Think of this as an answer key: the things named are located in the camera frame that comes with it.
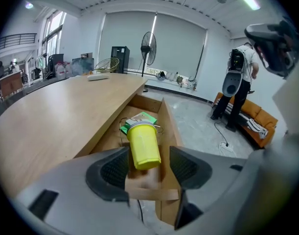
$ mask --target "orange sofa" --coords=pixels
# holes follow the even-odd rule
[[[222,96],[223,94],[219,92],[213,104],[215,104]],[[234,96],[231,98],[230,103],[234,103]],[[275,128],[277,119],[264,111],[260,106],[247,99],[242,106],[241,112],[244,112],[247,115],[251,116],[255,120],[255,122],[266,128],[268,130],[268,135],[265,139],[260,139],[257,132],[250,130],[246,126],[242,126],[242,128],[255,140],[260,148],[263,148],[265,145],[269,144],[276,131]]]

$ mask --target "white remote control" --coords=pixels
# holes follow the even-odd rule
[[[101,74],[89,75],[89,76],[87,77],[87,79],[88,79],[89,81],[101,80],[101,79],[107,79],[107,78],[109,78],[108,75],[101,75]]]

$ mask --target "wooden table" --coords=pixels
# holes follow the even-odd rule
[[[70,78],[41,88],[0,116],[0,183],[9,197],[61,162],[89,154],[147,79]]]
[[[23,88],[21,72],[17,71],[7,76],[0,78],[0,90],[2,97],[5,98],[11,93]]]

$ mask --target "black shoe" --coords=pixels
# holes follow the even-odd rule
[[[216,117],[215,115],[212,115],[210,118],[211,118],[212,120],[217,120],[217,119],[218,119],[218,117]]]
[[[229,131],[232,131],[232,132],[236,132],[236,128],[235,126],[230,126],[230,125],[226,125],[226,128],[229,130]]]

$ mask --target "black pants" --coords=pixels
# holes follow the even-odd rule
[[[250,82],[242,80],[241,86],[235,95],[233,108],[228,121],[228,126],[231,127],[234,126],[235,120],[237,119],[237,116],[241,111],[243,104],[245,103],[247,93],[249,92],[250,89],[251,89]],[[223,112],[226,110],[226,107],[228,106],[230,99],[231,99],[230,97],[222,96],[222,98],[220,99],[217,105],[217,108],[214,110],[212,115],[215,116],[216,118],[221,117]]]

